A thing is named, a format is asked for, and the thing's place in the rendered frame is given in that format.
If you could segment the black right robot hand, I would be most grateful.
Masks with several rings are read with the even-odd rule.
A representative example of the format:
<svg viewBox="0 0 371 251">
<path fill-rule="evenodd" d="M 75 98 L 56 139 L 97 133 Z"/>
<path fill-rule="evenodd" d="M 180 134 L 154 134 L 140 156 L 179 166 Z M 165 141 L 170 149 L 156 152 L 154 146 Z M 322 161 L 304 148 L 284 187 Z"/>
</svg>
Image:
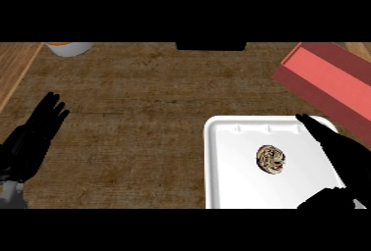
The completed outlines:
<svg viewBox="0 0 371 251">
<path fill-rule="evenodd" d="M 344 188 L 323 188 L 298 206 L 300 210 L 350 210 L 357 201 L 371 209 L 371 151 L 309 115 L 295 115 L 331 161 Z"/>
</svg>

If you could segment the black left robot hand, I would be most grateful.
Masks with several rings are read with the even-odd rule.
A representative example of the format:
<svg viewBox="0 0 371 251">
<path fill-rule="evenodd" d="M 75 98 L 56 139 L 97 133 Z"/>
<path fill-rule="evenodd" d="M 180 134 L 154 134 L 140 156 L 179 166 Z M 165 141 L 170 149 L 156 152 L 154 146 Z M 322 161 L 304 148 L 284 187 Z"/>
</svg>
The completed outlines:
<svg viewBox="0 0 371 251">
<path fill-rule="evenodd" d="M 26 122 L 0 144 L 0 181 L 25 182 L 37 174 L 50 141 L 69 114 L 63 107 L 59 95 L 49 92 Z"/>
</svg>

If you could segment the beige swirled cupcake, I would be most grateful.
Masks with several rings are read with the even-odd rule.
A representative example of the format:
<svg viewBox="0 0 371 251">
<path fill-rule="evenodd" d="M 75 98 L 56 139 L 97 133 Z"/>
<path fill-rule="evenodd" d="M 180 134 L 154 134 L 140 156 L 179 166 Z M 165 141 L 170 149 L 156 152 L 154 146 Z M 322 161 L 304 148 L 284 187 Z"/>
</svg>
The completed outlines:
<svg viewBox="0 0 371 251">
<path fill-rule="evenodd" d="M 272 145 L 263 145 L 257 152 L 257 165 L 260 169 L 276 175 L 282 172 L 282 167 L 285 164 L 284 152 Z"/>
</svg>

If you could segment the white tray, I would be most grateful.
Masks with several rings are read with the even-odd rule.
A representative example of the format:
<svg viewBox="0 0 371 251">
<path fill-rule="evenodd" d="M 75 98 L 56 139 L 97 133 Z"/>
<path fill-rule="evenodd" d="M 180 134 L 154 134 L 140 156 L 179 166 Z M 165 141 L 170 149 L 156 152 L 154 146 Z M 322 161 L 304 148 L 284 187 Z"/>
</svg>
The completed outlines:
<svg viewBox="0 0 371 251">
<path fill-rule="evenodd" d="M 214 116 L 202 130 L 208 209 L 294 209 L 325 188 L 343 188 L 332 164 L 292 116 Z M 285 156 L 282 171 L 257 164 L 261 146 Z"/>
</svg>

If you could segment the red open box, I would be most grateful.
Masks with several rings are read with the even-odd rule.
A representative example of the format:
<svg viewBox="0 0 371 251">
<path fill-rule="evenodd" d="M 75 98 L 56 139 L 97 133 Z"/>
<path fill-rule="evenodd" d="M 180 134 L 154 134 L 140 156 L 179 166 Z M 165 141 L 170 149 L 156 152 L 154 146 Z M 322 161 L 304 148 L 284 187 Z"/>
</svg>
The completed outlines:
<svg viewBox="0 0 371 251">
<path fill-rule="evenodd" d="M 272 78 L 371 144 L 371 62 L 331 42 L 300 42 Z"/>
</svg>

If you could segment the white cup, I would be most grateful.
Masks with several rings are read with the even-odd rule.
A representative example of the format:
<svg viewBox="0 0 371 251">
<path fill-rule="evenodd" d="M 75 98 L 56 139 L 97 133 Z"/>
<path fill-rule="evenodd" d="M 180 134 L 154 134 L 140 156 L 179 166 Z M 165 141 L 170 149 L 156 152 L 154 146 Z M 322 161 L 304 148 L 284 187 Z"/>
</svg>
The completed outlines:
<svg viewBox="0 0 371 251">
<path fill-rule="evenodd" d="M 94 46 L 93 42 L 47 43 L 46 46 L 60 57 L 74 57 L 86 53 Z"/>
</svg>

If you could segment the black appliance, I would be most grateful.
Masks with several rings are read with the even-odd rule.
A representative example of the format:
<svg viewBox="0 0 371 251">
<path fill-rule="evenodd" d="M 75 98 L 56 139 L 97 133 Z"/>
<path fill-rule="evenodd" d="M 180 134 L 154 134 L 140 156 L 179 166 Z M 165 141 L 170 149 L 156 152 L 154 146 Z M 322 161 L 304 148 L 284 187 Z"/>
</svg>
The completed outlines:
<svg viewBox="0 0 371 251">
<path fill-rule="evenodd" d="M 245 42 L 236 43 L 193 43 L 193 42 L 177 42 L 179 50 L 190 51 L 244 51 L 247 47 Z"/>
</svg>

